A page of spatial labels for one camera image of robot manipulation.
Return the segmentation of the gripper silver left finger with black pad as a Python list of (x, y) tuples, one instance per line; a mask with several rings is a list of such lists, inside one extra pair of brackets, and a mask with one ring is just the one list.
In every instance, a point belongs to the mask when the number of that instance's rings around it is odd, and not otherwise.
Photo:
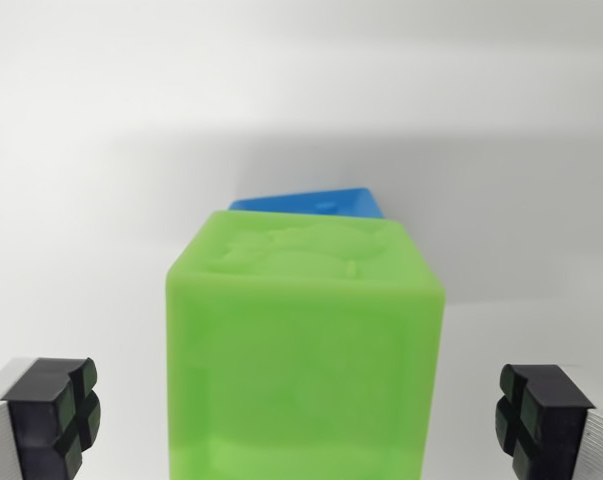
[(91, 358), (15, 358), (0, 370), (0, 479), (73, 479), (97, 438)]

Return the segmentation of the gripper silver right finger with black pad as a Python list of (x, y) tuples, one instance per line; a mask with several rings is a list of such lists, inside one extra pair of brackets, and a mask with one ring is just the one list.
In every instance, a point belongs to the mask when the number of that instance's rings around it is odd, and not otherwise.
[(495, 408), (519, 479), (603, 479), (603, 370), (506, 364)]

